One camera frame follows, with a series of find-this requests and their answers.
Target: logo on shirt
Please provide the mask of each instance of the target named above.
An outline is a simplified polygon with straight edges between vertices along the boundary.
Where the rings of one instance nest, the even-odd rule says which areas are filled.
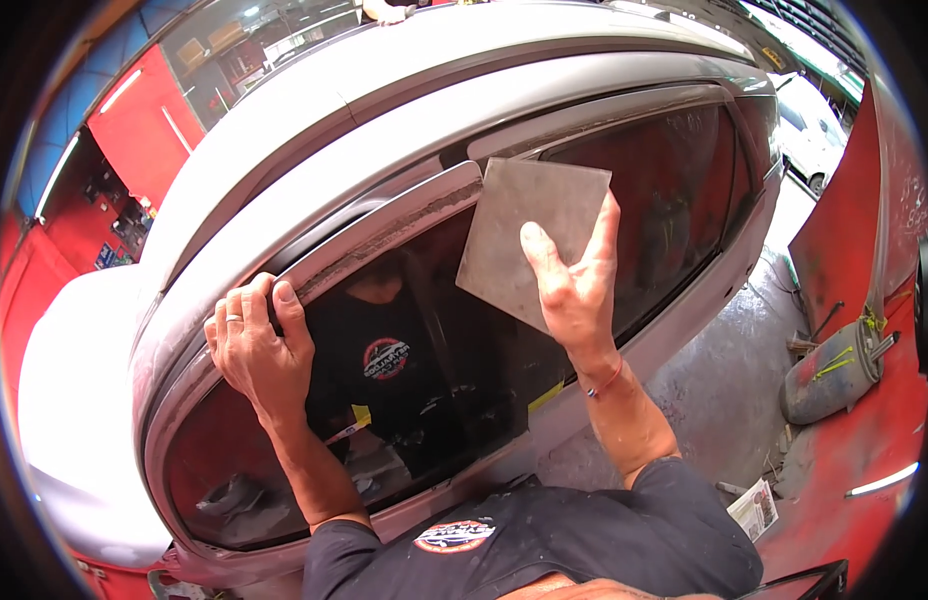
[[[495,529],[494,525],[478,521],[441,523],[418,535],[414,546],[434,554],[467,552],[483,544]]]
[[[378,381],[400,373],[407,363],[410,347],[394,338],[380,338],[364,350],[364,377]]]

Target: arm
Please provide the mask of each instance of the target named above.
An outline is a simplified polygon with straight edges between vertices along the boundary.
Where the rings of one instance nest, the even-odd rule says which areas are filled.
[[[520,244],[537,276],[543,318],[567,351],[585,390],[594,434],[620,475],[634,485],[640,470],[664,456],[680,456],[677,439],[614,345],[614,277],[620,208],[608,191],[580,262],[567,267],[539,225],[520,230]]]
[[[274,286],[284,337],[274,333],[266,296],[273,282],[273,275],[261,273],[217,302],[214,317],[204,324],[214,365],[254,405],[311,532],[338,519],[370,527],[344,466],[307,426],[304,402],[314,343],[301,302],[287,282]]]
[[[364,0],[363,10],[378,25],[394,25],[405,18],[404,7],[391,6],[387,4],[387,0]]]

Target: white car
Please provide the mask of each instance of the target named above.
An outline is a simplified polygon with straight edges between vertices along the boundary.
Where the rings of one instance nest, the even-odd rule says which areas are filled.
[[[77,278],[34,329],[20,437],[69,545],[238,595],[300,581],[307,523],[202,327],[262,271],[298,290],[320,355],[320,325],[359,327],[346,282],[397,258],[427,333],[409,351],[431,357],[451,392],[429,402],[457,402],[464,433],[411,476],[368,424],[386,414],[353,403],[342,428],[315,424],[352,434],[340,457],[384,542],[533,473],[588,415],[551,338],[454,292],[482,168],[501,156],[613,171],[614,335],[648,378],[746,282],[780,190],[773,87],[718,42],[608,6],[436,6],[328,40],[259,84],[184,164],[140,263]],[[364,368],[406,342],[371,342]],[[307,407],[319,420],[313,394]]]
[[[844,155],[847,134],[813,83],[797,75],[768,75],[781,110],[779,141],[790,168],[817,196]]]

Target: fluorescent light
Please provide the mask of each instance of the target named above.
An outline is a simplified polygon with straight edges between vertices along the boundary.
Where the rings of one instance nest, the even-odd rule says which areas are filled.
[[[883,479],[878,479],[873,483],[869,483],[866,486],[856,487],[851,489],[849,492],[844,494],[844,498],[850,498],[860,496],[861,494],[866,494],[867,492],[873,492],[874,490],[879,490],[880,488],[886,488],[891,484],[895,484],[910,475],[913,475],[917,470],[917,467],[920,463],[914,462],[912,465],[905,466],[901,470],[897,471],[893,475],[887,475]]]
[[[113,103],[117,101],[117,98],[119,98],[121,94],[127,91],[127,88],[129,88],[133,82],[137,81],[137,78],[140,77],[141,72],[143,72],[143,69],[137,69],[134,71],[134,73],[131,74],[131,77],[127,78],[127,80],[120,85],[117,91],[110,95],[108,101],[104,102],[104,105],[101,106],[101,114],[106,113],[107,110],[113,106]]]
[[[57,178],[61,176],[61,171],[63,170],[63,165],[67,162],[67,159],[70,158],[70,153],[74,151],[74,147],[77,146],[77,140],[81,138],[81,133],[77,131],[74,133],[74,136],[70,138],[70,142],[67,144],[67,147],[63,149],[63,155],[61,159],[57,161],[57,166],[54,167],[54,172],[50,174],[50,180],[47,182],[47,186],[44,187],[44,193],[40,195],[40,201],[38,202],[38,209],[34,213],[34,216],[38,219],[43,213],[44,207],[47,205],[47,199],[50,197],[50,190],[53,189],[54,183],[57,181]]]

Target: car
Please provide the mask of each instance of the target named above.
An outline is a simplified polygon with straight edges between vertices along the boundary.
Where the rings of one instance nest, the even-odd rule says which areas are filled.
[[[844,155],[847,134],[813,83],[796,73],[769,77],[780,105],[784,159],[820,196]]]
[[[341,68],[371,55],[401,59]],[[335,452],[377,534],[533,474],[589,420],[551,338],[453,286],[488,159],[613,172],[614,336],[649,378],[758,260],[782,178],[778,119],[748,53],[609,6],[436,6],[323,42],[207,134],[138,264],[78,277],[35,327],[18,419],[44,510],[101,563],[238,593],[300,582],[307,523],[203,323],[230,288],[274,273],[298,290],[321,360],[318,330],[360,327],[344,293],[385,259],[426,339],[374,340],[355,360],[386,377],[420,348],[451,390],[422,413],[449,402],[459,421],[429,432],[447,455],[410,476],[373,433],[388,415],[372,398],[338,423],[311,391],[308,421],[350,443]]]

